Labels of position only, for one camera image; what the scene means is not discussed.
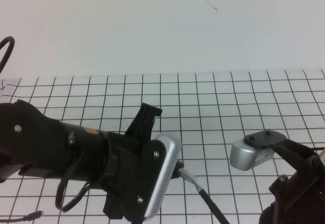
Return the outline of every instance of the wire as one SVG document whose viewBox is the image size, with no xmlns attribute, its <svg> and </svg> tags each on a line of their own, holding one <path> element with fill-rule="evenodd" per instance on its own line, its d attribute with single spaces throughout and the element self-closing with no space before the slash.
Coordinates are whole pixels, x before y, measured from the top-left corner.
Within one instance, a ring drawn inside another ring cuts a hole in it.
<svg viewBox="0 0 325 224">
<path fill-rule="evenodd" d="M 79 163 L 83 157 L 83 152 L 84 151 L 82 151 L 79 158 L 77 158 L 74 162 L 70 164 L 69 168 L 66 170 L 64 176 L 62 177 L 57 187 L 56 197 L 55 197 L 55 207 L 62 212 L 67 212 L 71 210 L 73 207 L 75 207 L 81 201 L 82 197 L 90 189 L 90 182 L 88 181 L 83 185 L 79 193 L 69 203 L 63 206 L 64 194 L 66 192 L 68 182 L 71 176 L 74 174 L 76 168 L 79 166 Z"/>
<path fill-rule="evenodd" d="M 220 224 L 229 224 L 228 220 L 226 219 L 224 214 L 220 211 L 218 206 L 213 202 L 213 200 L 210 198 L 208 193 L 202 188 L 202 186 L 199 185 L 199 183 L 197 182 L 197 177 L 195 175 L 191 174 L 184 168 L 178 169 L 178 174 L 186 181 L 195 185 L 200 196 L 202 197 L 204 202 L 208 205 L 209 209 L 214 214 L 214 216 L 218 219 Z"/>
<path fill-rule="evenodd" d="M 28 214 L 26 216 L 23 216 L 22 218 L 18 219 L 0 219 L 0 223 L 13 223 L 13 222 L 20 222 L 20 221 L 31 221 L 31 220 L 36 220 L 40 218 L 43 215 L 43 211 L 35 211 L 31 214 Z"/>
<path fill-rule="evenodd" d="M 0 62 L 0 74 L 2 72 L 2 70 L 5 68 L 5 65 L 7 64 L 7 61 L 9 60 L 9 57 L 11 55 L 11 52 L 14 49 L 15 46 L 15 39 L 11 36 L 8 36 L 6 38 L 4 38 L 1 42 L 0 42 L 0 50 L 7 44 L 9 43 L 9 46 L 5 52 L 5 55 L 3 56 L 1 62 Z"/>
<path fill-rule="evenodd" d="M 314 147 L 314 148 L 310 148 L 311 150 L 324 150 L 325 147 Z"/>
</svg>

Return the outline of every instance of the black grid line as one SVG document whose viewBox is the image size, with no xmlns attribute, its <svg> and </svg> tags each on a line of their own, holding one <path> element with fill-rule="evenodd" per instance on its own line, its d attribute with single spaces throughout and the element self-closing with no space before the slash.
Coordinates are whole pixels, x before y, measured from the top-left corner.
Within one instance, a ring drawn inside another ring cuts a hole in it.
<svg viewBox="0 0 325 224">
<path fill-rule="evenodd" d="M 11 211 L 10 211 L 9 219 L 11 218 L 11 216 L 12 216 L 12 212 L 14 211 L 15 204 L 16 204 L 16 201 L 17 201 L 17 198 L 18 198 L 18 195 L 19 195 L 19 191 L 20 191 L 20 188 L 21 188 L 21 185 L 22 185 L 23 179 L 24 179 L 24 177 L 22 177 L 21 180 L 20 180 L 20 184 L 19 184 L 19 187 L 18 187 L 17 195 L 15 196 L 15 200 L 14 200 L 14 203 L 13 203 L 12 208 L 11 208 Z"/>
<path fill-rule="evenodd" d="M 64 108 L 64 107 L 47 107 L 47 108 Z M 241 116 L 201 116 L 201 118 L 219 118 L 219 117 L 222 117 L 222 118 L 227 118 L 227 117 L 261 117 L 261 116 L 267 116 L 267 117 L 280 117 L 278 115 L 241 115 Z M 300 115 L 284 115 L 282 117 L 300 117 Z M 169 119 L 169 118 L 197 118 L 196 116 L 166 116 L 166 117 L 163 117 L 165 119 Z M 90 119 L 87 119 L 87 120 L 102 120 L 102 119 L 120 119 L 120 118 L 117 118 L 117 117 L 101 117 L 101 118 L 90 118 Z M 122 117 L 121 119 L 133 119 L 132 117 Z M 72 118 L 72 119 L 63 119 L 63 121 L 65 120 L 80 120 L 80 118 Z"/>
<path fill-rule="evenodd" d="M 1 81 L 1 85 L 2 86 L 1 86 L 0 90 L 5 90 L 5 86 L 4 86 L 4 81 L 3 80 Z"/>
<path fill-rule="evenodd" d="M 53 87 L 51 88 L 50 97 L 49 97 L 49 100 L 48 100 L 48 102 L 47 102 L 47 105 L 48 105 L 49 102 L 50 102 L 52 92 L 53 92 Z M 62 114 L 61 121 L 63 120 L 63 117 L 64 117 L 64 111 L 65 111 L 65 109 L 66 109 L 66 106 L 65 106 L 65 108 L 64 108 L 64 110 L 63 110 L 63 114 Z M 39 205 L 40 205 L 40 201 L 41 201 L 41 197 L 42 197 L 42 193 L 43 193 L 43 189 L 44 189 L 45 181 L 46 181 L 46 179 L 43 180 L 42 189 L 41 189 L 40 195 L 38 196 L 39 199 L 38 199 L 38 201 L 37 201 L 37 205 L 36 205 L 36 209 L 35 209 L 35 211 L 37 211 L 37 209 L 38 209 L 38 207 L 39 207 Z"/>
<path fill-rule="evenodd" d="M 309 137 L 310 137 L 310 140 L 311 140 L 311 142 L 313 143 L 314 147 L 316 147 L 315 144 L 314 144 L 314 141 L 313 141 L 313 139 L 312 139 L 312 137 L 311 137 L 311 134 L 310 134 L 309 128 L 307 127 L 306 120 L 305 120 L 305 118 L 304 118 L 304 116 L 303 116 L 303 113 L 301 112 L 301 109 L 300 109 L 300 106 L 299 106 L 298 101 L 297 101 L 297 99 L 296 99 L 295 93 L 293 92 L 293 89 L 292 89 L 292 86 L 291 86 L 291 83 L 290 83 L 290 80 L 289 80 L 288 73 L 287 73 L 286 71 L 284 71 L 284 72 L 285 72 L 285 74 L 286 74 L 286 76 L 287 76 L 287 78 L 288 78 L 288 83 L 289 83 L 290 89 L 291 89 L 292 94 L 293 94 L 293 96 L 294 96 L 294 98 L 295 98 L 295 101 L 296 101 L 296 103 L 297 103 L 297 106 L 298 106 L 298 109 L 299 109 L 299 112 L 300 112 L 301 118 L 302 118 L 302 120 L 303 120 L 303 122 L 304 122 L 304 124 L 305 124 L 306 130 L 307 130 L 307 132 L 308 132 L 308 134 L 309 134 Z"/>
<path fill-rule="evenodd" d="M 248 72 L 248 74 L 249 74 L 250 83 L 251 83 L 251 85 L 252 85 L 252 90 L 253 90 L 253 93 L 254 93 L 254 86 L 253 86 L 252 77 L 251 77 L 251 75 L 250 75 L 250 72 Z M 263 120 L 263 117 L 262 117 L 262 114 L 261 114 L 261 109 L 260 109 L 258 103 L 257 103 L 257 108 L 258 108 L 259 116 L 261 117 L 261 122 L 262 122 L 262 125 L 263 125 L 263 129 L 265 130 L 266 128 L 265 128 L 265 125 L 264 125 L 264 120 Z M 276 164 L 275 164 L 274 157 L 272 157 L 272 160 L 273 160 L 273 163 L 274 163 L 274 167 L 275 167 L 276 174 L 279 176 L 278 168 L 277 168 L 277 166 L 276 166 Z"/>
<path fill-rule="evenodd" d="M 217 104 L 219 104 L 218 103 L 217 88 L 216 88 L 216 84 L 215 83 L 214 83 L 214 90 L 215 90 L 215 95 L 216 95 L 216 99 L 217 99 Z M 218 112 L 219 112 L 219 115 L 221 115 L 220 107 L 219 106 L 218 106 Z M 227 152 L 227 147 L 226 147 L 226 143 L 225 143 L 225 136 L 224 136 L 224 130 L 223 130 L 223 125 L 222 125 L 221 117 L 220 117 L 220 126 L 221 126 L 222 139 L 223 139 L 223 144 L 222 145 L 224 145 L 224 150 L 225 150 L 225 153 L 226 153 L 226 156 L 227 156 L 228 171 L 229 171 L 229 174 L 230 174 L 230 181 L 231 181 L 232 191 L 233 191 L 233 196 L 234 196 L 234 203 L 235 203 L 237 221 L 238 221 L 238 223 L 240 223 L 239 222 L 239 215 L 238 215 L 238 207 L 237 207 L 237 202 L 236 202 L 236 198 L 235 198 L 234 182 L 233 182 L 233 177 L 232 177 L 231 169 L 230 169 L 230 162 L 229 162 L 230 157 L 228 156 L 228 152 Z"/>
<path fill-rule="evenodd" d="M 291 90 L 286 90 L 286 91 L 277 91 L 277 92 L 274 92 L 274 93 L 290 93 L 290 92 L 294 92 L 294 93 L 299 93 L 299 92 L 307 92 L 305 90 L 297 90 L 297 91 L 291 91 Z M 236 92 L 236 94 L 251 94 L 253 92 Z M 255 92 L 255 94 L 267 94 L 267 93 L 270 93 L 270 92 Z M 234 94 L 233 92 L 228 92 L 228 93 L 218 93 L 218 94 Z M 142 93 L 142 94 L 138 94 L 138 93 L 130 93 L 130 94 L 127 94 L 127 95 L 131 95 L 131 96 L 136 96 L 136 95 L 160 95 L 159 93 Z M 162 95 L 176 95 L 175 93 L 163 93 Z M 197 95 L 197 93 L 180 93 L 180 95 Z M 103 96 L 123 96 L 122 93 L 117 93 L 117 94 L 98 94 L 98 95 L 88 95 L 88 97 L 103 97 Z M 15 95 L 14 97 L 16 98 L 29 98 L 29 96 L 18 96 L 18 95 Z M 68 97 L 67 95 L 53 95 L 52 98 L 65 98 L 65 97 Z M 85 97 L 85 95 L 70 95 L 69 97 Z M 47 98 L 47 96 L 34 96 L 33 98 Z"/>
<path fill-rule="evenodd" d="M 233 80 L 233 74 L 230 73 L 230 75 L 231 75 L 231 77 L 232 77 L 232 82 L 233 82 L 234 91 L 236 91 L 236 90 L 235 90 L 234 80 Z M 240 112 L 240 108 L 239 108 L 239 105 L 238 105 L 238 100 L 237 100 L 237 95 L 236 95 L 236 93 L 235 93 L 235 98 L 236 98 L 237 107 L 238 107 L 238 111 L 239 111 L 240 122 L 241 122 L 241 125 L 242 125 L 242 128 L 243 128 L 243 134 L 246 135 L 246 133 L 245 133 L 245 129 L 244 129 L 244 124 L 243 124 L 243 119 L 242 119 L 241 112 Z M 256 180 L 256 176 L 255 176 L 254 168 L 252 168 L 252 171 L 253 171 L 254 181 L 255 181 L 255 185 L 256 185 L 256 190 L 257 190 L 257 195 L 258 195 L 259 204 L 260 204 L 260 206 L 261 206 L 261 210 L 263 210 L 261 197 L 259 196 L 258 185 L 257 185 L 257 180 Z"/>
<path fill-rule="evenodd" d="M 285 132 L 286 132 L 288 138 L 290 139 L 290 135 L 289 135 L 289 133 L 288 133 L 288 129 L 286 128 L 286 125 L 285 125 L 285 122 L 284 122 L 284 119 L 283 119 L 284 116 L 283 116 L 282 113 L 281 113 L 281 110 L 280 110 L 280 107 L 279 107 L 279 103 L 277 102 L 277 99 L 276 99 L 276 97 L 275 97 L 275 95 L 274 95 L 274 92 L 273 92 L 273 86 L 272 86 L 272 83 L 271 83 L 271 79 L 270 79 L 269 72 L 267 72 L 267 74 L 268 74 L 268 77 L 269 77 L 269 81 L 270 81 L 270 86 L 271 86 L 272 94 L 273 94 L 273 96 L 274 96 L 274 100 L 275 100 L 275 102 L 276 102 L 276 104 L 277 104 L 277 107 L 278 107 L 278 110 L 279 110 L 279 112 L 280 112 L 280 116 L 281 116 L 281 119 L 282 119 L 282 123 L 283 123 L 283 125 L 284 125 Z"/>
<path fill-rule="evenodd" d="M 89 83 L 88 83 L 88 87 L 87 87 L 87 95 L 86 95 L 86 100 L 85 100 L 85 107 L 86 107 L 86 103 L 87 103 L 87 99 L 88 99 L 88 94 L 89 94 L 90 81 L 91 81 L 91 76 L 89 77 Z M 80 120 L 80 126 L 82 124 L 82 119 L 83 119 L 84 113 L 85 113 L 85 109 L 83 109 L 83 111 L 82 111 L 82 116 L 81 116 L 81 120 Z M 85 207 L 85 212 L 84 212 L 84 216 L 83 216 L 83 224 L 85 223 L 85 219 L 86 219 L 86 212 L 87 212 L 87 206 L 88 206 L 88 200 L 89 200 L 89 193 L 90 193 L 90 190 L 88 190 L 88 192 L 87 192 L 86 207 Z"/>
<path fill-rule="evenodd" d="M 177 74 L 177 87 L 178 87 L 178 93 L 179 93 L 179 75 Z M 181 98 L 180 94 L 178 94 L 178 104 L 179 104 L 179 115 L 181 115 Z M 181 137 L 181 142 L 183 143 L 183 136 L 182 136 L 182 119 L 181 117 L 179 118 L 179 127 L 180 127 L 180 137 Z M 184 163 L 184 150 L 182 147 L 182 162 Z M 183 188 L 184 188 L 184 208 L 185 208 L 185 224 L 187 224 L 187 206 L 186 206 L 186 188 L 185 188 L 185 179 L 182 179 L 183 181 Z"/>
<path fill-rule="evenodd" d="M 121 127 L 122 127 L 122 116 L 123 116 L 123 107 L 124 107 L 124 93 L 125 93 L 125 81 L 126 81 L 126 76 L 124 76 L 122 107 L 121 107 L 121 120 L 120 120 L 120 128 L 119 128 L 119 131 L 118 131 L 119 133 L 121 133 Z"/>
<path fill-rule="evenodd" d="M 199 90 L 198 90 L 198 79 L 197 75 L 195 74 L 195 80 L 196 80 L 196 88 L 197 88 L 197 97 L 198 97 L 198 107 L 199 107 L 199 118 L 200 118 L 200 127 L 201 127 L 201 137 L 202 137 L 202 147 L 203 147 L 203 156 L 204 156 L 204 165 L 205 165 L 205 172 L 207 174 L 207 191 L 208 195 L 210 195 L 210 187 L 209 187 L 209 177 L 208 177 L 208 167 L 207 167 L 207 158 L 205 154 L 205 146 L 204 146 L 204 139 L 203 139 L 203 128 L 202 128 L 202 118 L 201 118 L 201 110 L 200 110 L 200 100 L 199 100 Z M 213 217 L 212 217 L 212 212 L 211 212 L 211 222 L 213 224 Z"/>
<path fill-rule="evenodd" d="M 105 94 L 107 92 L 107 85 L 108 85 L 108 78 L 109 76 L 107 76 L 107 79 L 106 79 L 106 86 L 105 86 Z M 104 98 L 104 102 L 103 102 L 103 109 L 102 109 L 102 118 L 101 118 L 101 121 L 100 121 L 100 127 L 102 127 L 102 121 L 103 121 L 103 113 L 104 113 L 104 104 L 105 104 L 105 100 L 106 100 L 106 97 Z M 86 220 L 86 216 L 90 216 L 90 215 L 87 215 L 87 206 L 88 206 L 88 199 L 89 197 L 94 197 L 94 196 L 106 196 L 106 195 L 91 195 L 90 194 L 90 191 L 88 191 L 88 194 L 87 194 L 87 202 L 86 202 L 86 208 L 85 208 L 85 214 L 84 214 L 84 218 L 83 218 L 83 223 L 85 223 L 85 220 Z"/>
<path fill-rule="evenodd" d="M 161 109 L 161 74 L 159 75 L 159 108 Z M 161 133 L 161 116 L 159 117 L 159 122 L 160 122 L 160 125 L 159 125 L 159 131 Z M 162 224 L 163 223 L 163 220 L 162 220 L 162 217 L 161 217 L 161 207 L 159 209 L 159 213 L 160 213 L 160 216 L 159 216 L 159 223 Z"/>
<path fill-rule="evenodd" d="M 29 97 L 17 97 L 17 96 L 12 96 L 12 95 L 7 95 L 7 94 L 4 94 L 4 95 L 1 95 L 2 97 L 13 97 L 13 98 L 21 98 L 21 99 L 29 99 Z M 89 95 L 88 97 L 104 97 L 105 95 L 95 95 L 95 96 L 91 96 Z M 106 96 L 123 96 L 122 94 L 118 95 L 118 94 L 114 94 L 114 95 L 106 95 Z M 68 96 L 52 96 L 52 98 L 67 98 Z M 70 98 L 73 98 L 73 97 L 85 97 L 85 95 L 81 95 L 81 96 L 70 96 Z M 33 98 L 48 98 L 48 97 L 45 97 L 45 96 L 42 96 L 42 97 L 33 97 Z M 261 103 L 258 103 L 259 105 L 273 105 L 275 103 L 267 103 L 267 102 L 261 102 Z M 280 102 L 279 104 L 289 104 L 289 105 L 296 105 L 297 103 L 296 102 Z M 311 104 L 311 102 L 299 102 L 299 104 Z M 200 104 L 201 106 L 214 106 L 215 104 Z M 220 104 L 221 106 L 233 106 L 233 105 L 237 105 L 237 104 Z M 238 103 L 238 105 L 257 105 L 257 103 Z M 164 107 L 170 107 L 170 106 L 178 106 L 178 105 L 164 105 Z M 192 104 L 184 104 L 182 106 L 192 106 Z M 83 106 L 67 106 L 68 108 L 84 108 Z M 85 106 L 86 108 L 88 107 L 99 107 L 101 108 L 102 106 Z M 105 108 L 121 108 L 121 106 L 104 106 Z"/>
<path fill-rule="evenodd" d="M 301 80 L 306 80 L 304 78 L 299 78 L 299 79 L 271 79 L 271 81 L 301 81 Z M 324 78 L 308 78 L 308 80 L 324 80 Z M 249 80 L 234 80 L 234 82 L 247 82 Z M 268 79 L 254 79 L 254 82 L 268 82 Z M 212 81 L 198 81 L 198 83 L 210 83 Z M 224 83 L 224 82 L 231 82 L 231 80 L 220 80 L 220 81 L 214 81 L 215 83 Z M 177 82 L 161 82 L 162 84 L 168 84 L 168 83 L 177 83 Z M 183 83 L 195 83 L 195 81 L 179 81 L 180 84 Z M 109 83 L 109 84 L 117 84 L 117 85 L 123 85 L 124 83 Z M 142 84 L 142 82 L 132 82 L 129 83 L 127 82 L 126 84 Z M 143 84 L 152 84 L 152 82 L 143 82 Z M 54 86 L 69 86 L 70 84 L 54 84 Z M 88 85 L 87 83 L 78 83 L 78 84 L 73 84 L 73 85 Z M 91 85 L 103 85 L 103 83 L 92 83 Z M 33 85 L 20 85 L 19 87 L 33 87 Z"/>
<path fill-rule="evenodd" d="M 162 215 L 162 216 L 177 216 L 177 215 L 184 215 L 182 213 L 176 213 L 176 214 L 173 214 L 173 213 L 170 213 L 170 214 L 157 214 L 158 216 L 159 215 Z M 207 214 L 207 213 L 191 213 L 189 215 L 210 215 L 210 214 Z M 230 216 L 230 215 L 236 215 L 236 213 L 227 213 L 227 214 L 224 214 L 225 216 Z M 260 213 L 240 213 L 240 215 L 260 215 Z M 23 215 L 12 215 L 12 217 L 22 217 Z M 55 216 L 57 217 L 57 215 L 47 215 L 47 214 L 44 214 L 43 216 Z M 83 215 L 79 214 L 79 215 L 64 215 L 64 216 L 69 216 L 69 217 L 74 217 L 74 216 L 78 216 L 78 217 L 83 217 Z M 87 216 L 105 216 L 104 214 L 89 214 Z"/>
<path fill-rule="evenodd" d="M 317 100 L 316 100 L 316 98 L 315 98 L 315 95 L 314 95 L 314 92 L 312 91 L 312 89 L 311 89 L 311 87 L 310 87 L 310 83 L 309 83 L 309 81 L 308 81 L 308 79 L 307 79 L 307 74 L 306 74 L 305 71 L 303 71 L 303 73 L 305 74 L 306 81 L 307 81 L 307 83 L 308 83 L 308 87 L 309 87 L 309 89 L 310 89 L 311 94 L 313 95 L 313 98 L 314 98 L 316 104 L 317 104 L 317 107 L 318 107 L 318 109 L 319 109 L 319 112 L 320 112 L 320 114 L 322 115 L 323 120 L 325 121 L 325 117 L 324 117 L 324 115 L 323 115 L 323 113 L 322 113 L 322 111 L 321 111 L 321 109 L 320 109 L 320 107 L 319 107 L 319 103 L 317 102 Z"/>
<path fill-rule="evenodd" d="M 207 175 L 197 175 L 198 177 L 206 177 Z M 209 175 L 209 177 L 224 177 L 224 175 Z M 236 177 L 247 177 L 247 175 L 234 175 Z M 257 175 L 257 177 L 275 177 L 276 175 Z M 165 194 L 166 196 L 198 196 L 199 194 L 192 194 L 192 193 L 187 193 L 187 194 Z M 238 194 L 210 194 L 211 196 L 222 196 L 222 195 L 252 195 L 251 193 L 238 193 Z M 270 193 L 260 193 L 260 195 L 270 195 Z M 74 197 L 75 195 L 65 195 L 65 197 Z M 90 197 L 105 197 L 106 195 L 89 195 Z M 1 198 L 14 198 L 15 196 L 1 196 Z M 28 196 L 19 196 L 19 198 L 38 198 L 39 195 L 28 195 Z M 43 195 L 42 198 L 52 198 L 55 197 L 55 195 Z"/>
<path fill-rule="evenodd" d="M 309 127 L 309 129 L 325 129 L 324 127 Z M 250 128 L 250 129 L 245 129 L 246 131 L 262 131 L 262 129 L 256 129 L 256 128 Z M 281 129 L 281 128 L 277 128 L 277 129 L 272 129 L 272 130 L 276 130 L 276 131 L 284 131 L 285 129 Z M 306 128 L 296 128 L 296 129 L 289 129 L 289 130 L 306 130 Z M 182 132 L 200 132 L 201 130 L 182 130 Z M 214 130 L 214 129 L 205 129 L 203 131 L 225 131 L 225 132 L 231 132 L 231 131 L 240 131 L 240 129 L 218 129 L 218 130 Z M 180 130 L 164 130 L 164 132 L 180 132 Z"/>
</svg>

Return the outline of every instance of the white surface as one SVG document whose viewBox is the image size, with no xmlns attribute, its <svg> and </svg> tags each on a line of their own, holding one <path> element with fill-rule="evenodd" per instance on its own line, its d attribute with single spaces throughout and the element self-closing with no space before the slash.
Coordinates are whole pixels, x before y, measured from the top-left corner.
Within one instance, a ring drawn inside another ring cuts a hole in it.
<svg viewBox="0 0 325 224">
<path fill-rule="evenodd" d="M 252 170 L 236 170 L 229 166 L 235 140 L 268 128 L 309 147 L 325 146 L 322 71 L 13 79 L 3 85 L 0 102 L 22 99 L 49 117 L 105 131 L 124 132 L 141 102 L 161 107 L 152 137 L 159 131 L 181 137 L 186 169 L 198 175 L 231 224 L 257 224 L 262 209 L 274 201 L 269 186 L 279 175 L 295 172 L 277 154 Z M 67 199 L 82 184 L 71 181 Z M 0 184 L 0 215 L 39 209 L 45 216 L 35 223 L 129 223 L 108 222 L 102 213 L 105 192 L 93 189 L 74 209 L 60 213 L 54 206 L 57 186 L 58 180 L 13 175 Z M 191 184 L 172 180 L 166 193 L 161 213 L 148 224 L 212 223 L 209 208 Z"/>
<path fill-rule="evenodd" d="M 324 3 L 0 0 L 2 77 L 324 68 Z"/>
</svg>

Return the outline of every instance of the grid paper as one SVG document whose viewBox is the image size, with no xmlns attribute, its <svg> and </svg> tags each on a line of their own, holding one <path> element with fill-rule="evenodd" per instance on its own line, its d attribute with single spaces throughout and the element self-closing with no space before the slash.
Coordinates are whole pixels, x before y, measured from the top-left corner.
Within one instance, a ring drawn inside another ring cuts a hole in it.
<svg viewBox="0 0 325 224">
<path fill-rule="evenodd" d="M 293 168 L 278 155 L 249 171 L 229 165 L 231 144 L 271 129 L 310 147 L 325 146 L 324 71 L 273 71 L 57 77 L 1 81 L 0 102 L 17 99 L 35 105 L 46 116 L 105 131 L 123 133 L 142 102 L 163 109 L 152 137 L 168 131 L 180 137 L 186 169 L 198 176 L 231 224 L 258 223 L 274 197 L 271 183 Z M 58 180 L 15 174 L 0 185 L 1 218 L 44 210 L 30 223 L 128 223 L 102 213 L 106 194 L 91 189 L 67 213 L 54 206 Z M 66 201 L 83 182 L 70 181 Z M 183 179 L 172 180 L 159 214 L 150 224 L 219 223 L 195 190 Z"/>
</svg>

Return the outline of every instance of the white wall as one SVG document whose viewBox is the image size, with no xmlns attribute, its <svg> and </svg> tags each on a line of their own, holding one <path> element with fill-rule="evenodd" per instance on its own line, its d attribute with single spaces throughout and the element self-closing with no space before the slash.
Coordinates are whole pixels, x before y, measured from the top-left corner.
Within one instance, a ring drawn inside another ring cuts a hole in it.
<svg viewBox="0 0 325 224">
<path fill-rule="evenodd" d="M 207 1 L 0 0 L 2 77 L 325 68 L 325 0 Z"/>
</svg>

